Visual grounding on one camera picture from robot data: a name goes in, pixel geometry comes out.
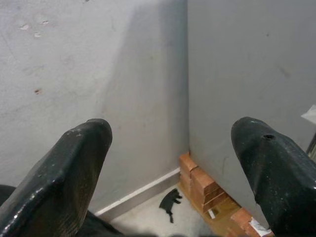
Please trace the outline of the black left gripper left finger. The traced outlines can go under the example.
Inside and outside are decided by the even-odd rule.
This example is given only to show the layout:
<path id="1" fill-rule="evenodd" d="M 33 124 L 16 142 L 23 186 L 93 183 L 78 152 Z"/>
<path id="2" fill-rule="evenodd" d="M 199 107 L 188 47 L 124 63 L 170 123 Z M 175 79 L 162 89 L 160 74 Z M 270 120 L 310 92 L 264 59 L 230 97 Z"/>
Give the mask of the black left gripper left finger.
<path id="1" fill-rule="evenodd" d="M 1 205 L 1 236 L 75 236 L 112 139 L 109 123 L 100 118 L 66 131 Z"/>

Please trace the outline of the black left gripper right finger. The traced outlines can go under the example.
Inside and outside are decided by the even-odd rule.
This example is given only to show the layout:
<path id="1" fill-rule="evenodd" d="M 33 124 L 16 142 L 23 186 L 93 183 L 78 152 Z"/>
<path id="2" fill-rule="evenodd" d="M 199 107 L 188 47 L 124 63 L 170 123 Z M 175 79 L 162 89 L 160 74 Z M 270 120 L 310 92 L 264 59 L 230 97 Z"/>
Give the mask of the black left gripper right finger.
<path id="1" fill-rule="evenodd" d="M 243 117 L 231 129 L 235 154 L 255 202 L 280 237 L 316 235 L 316 164 L 289 137 Z"/>

